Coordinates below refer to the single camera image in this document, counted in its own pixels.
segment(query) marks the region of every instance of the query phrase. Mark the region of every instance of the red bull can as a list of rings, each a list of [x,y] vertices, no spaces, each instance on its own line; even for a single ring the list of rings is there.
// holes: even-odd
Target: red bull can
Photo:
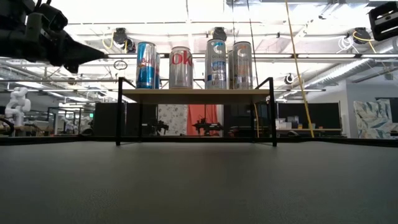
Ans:
[[[229,86],[230,90],[234,89],[234,63],[233,63],[234,60],[233,60],[233,57],[234,57],[234,52],[233,52],[233,50],[230,50],[228,52],[228,74],[227,74],[228,81],[229,81],[228,86]]]
[[[206,89],[226,90],[226,47],[221,39],[207,42]]]
[[[156,53],[156,70],[155,70],[155,89],[158,90],[160,86],[160,54]]]
[[[252,90],[252,58],[251,44],[246,41],[237,42],[233,46],[234,89]]]
[[[156,45],[141,42],[137,46],[136,88],[155,88]]]
[[[190,49],[188,47],[173,47],[169,65],[169,88],[192,89],[193,63]]]

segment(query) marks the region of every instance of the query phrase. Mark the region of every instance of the gray table surface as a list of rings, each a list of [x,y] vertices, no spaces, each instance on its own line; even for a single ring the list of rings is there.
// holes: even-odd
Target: gray table surface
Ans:
[[[398,149],[1,146],[0,223],[398,223]]]

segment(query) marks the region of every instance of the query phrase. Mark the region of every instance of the orange curtain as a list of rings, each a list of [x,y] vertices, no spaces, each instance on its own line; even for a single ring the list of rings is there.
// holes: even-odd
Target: orange curtain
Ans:
[[[202,118],[205,118],[206,108],[206,122],[217,123],[217,105],[188,105],[187,116],[187,136],[197,136],[198,131],[192,125],[196,124]],[[210,131],[210,135],[218,134],[218,131]],[[204,135],[203,128],[200,129],[200,135]]]

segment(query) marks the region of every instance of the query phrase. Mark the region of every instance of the aluminum can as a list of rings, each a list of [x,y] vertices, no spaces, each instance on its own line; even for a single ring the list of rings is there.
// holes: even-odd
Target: aluminum can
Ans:
[[[156,45],[141,42],[137,46],[136,87],[153,89],[155,87]]]
[[[173,47],[169,59],[169,88],[193,86],[192,54],[188,47]]]
[[[252,90],[252,58],[251,44],[246,41],[237,42],[233,46],[234,89]]]
[[[160,70],[160,54],[156,53],[156,69],[155,69],[155,89],[159,89],[160,85],[160,75],[159,75],[159,70]]]
[[[226,89],[226,48],[221,39],[207,42],[206,89]]]
[[[234,63],[233,63],[234,60],[233,60],[233,57],[234,57],[234,52],[233,52],[233,50],[230,50],[228,52],[228,74],[227,74],[228,81],[229,81],[228,86],[229,86],[230,90],[234,89]]]

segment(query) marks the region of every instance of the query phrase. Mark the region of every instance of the can lid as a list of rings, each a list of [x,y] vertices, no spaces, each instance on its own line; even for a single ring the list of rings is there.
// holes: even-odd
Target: can lid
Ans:
[[[156,46],[156,44],[154,44],[154,43],[152,43],[152,42],[147,42],[147,41],[142,41],[142,42],[139,42],[138,44],[153,44],[153,45]]]
[[[207,40],[207,42],[209,42],[209,41],[212,41],[212,40],[222,40],[222,41],[224,41],[224,42],[225,42],[225,40],[223,40],[223,39],[220,39],[220,38],[214,38],[214,39],[210,39],[210,40]]]
[[[235,44],[242,44],[242,43],[248,43],[248,44],[250,44],[250,42],[249,41],[239,41],[239,42],[237,42],[237,43],[235,43]]]
[[[184,46],[176,46],[176,47],[173,47],[172,50],[173,50],[174,48],[183,48],[183,49],[188,49],[189,51],[191,51],[191,49],[189,49],[188,47],[184,47]]]

